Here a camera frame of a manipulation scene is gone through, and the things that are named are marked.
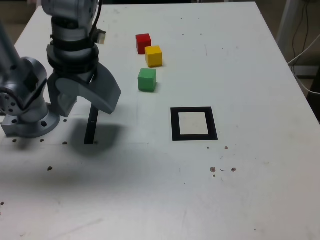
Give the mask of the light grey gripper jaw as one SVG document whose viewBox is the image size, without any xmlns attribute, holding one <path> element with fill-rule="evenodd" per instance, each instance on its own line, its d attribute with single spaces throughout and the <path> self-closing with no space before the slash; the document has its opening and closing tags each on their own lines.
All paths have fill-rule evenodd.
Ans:
<svg viewBox="0 0 320 240">
<path fill-rule="evenodd" d="M 78 83 L 69 79 L 61 79 L 55 85 L 63 94 L 82 97 L 98 110 L 112 114 L 121 96 L 121 89 L 111 72 L 101 63 L 89 84 Z"/>
</svg>

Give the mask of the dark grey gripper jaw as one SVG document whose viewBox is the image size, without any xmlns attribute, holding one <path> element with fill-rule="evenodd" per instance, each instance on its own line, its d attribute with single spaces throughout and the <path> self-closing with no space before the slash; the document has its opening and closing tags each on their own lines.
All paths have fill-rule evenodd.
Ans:
<svg viewBox="0 0 320 240">
<path fill-rule="evenodd" d="M 62 78 L 55 71 L 48 78 L 47 87 L 49 98 L 53 110 L 62 117 L 68 117 L 77 101 L 77 97 L 67 95 L 58 90 L 56 83 L 60 79 Z"/>
</svg>

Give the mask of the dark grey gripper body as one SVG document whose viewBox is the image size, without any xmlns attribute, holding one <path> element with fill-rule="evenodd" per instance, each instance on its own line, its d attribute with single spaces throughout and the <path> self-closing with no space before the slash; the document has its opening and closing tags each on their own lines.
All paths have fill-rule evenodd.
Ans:
<svg viewBox="0 0 320 240">
<path fill-rule="evenodd" d="M 80 68 L 61 67 L 55 69 L 57 75 L 55 82 L 59 80 L 72 80 L 77 83 L 89 84 L 97 73 L 97 67 L 93 67 L 90 70 Z"/>
</svg>

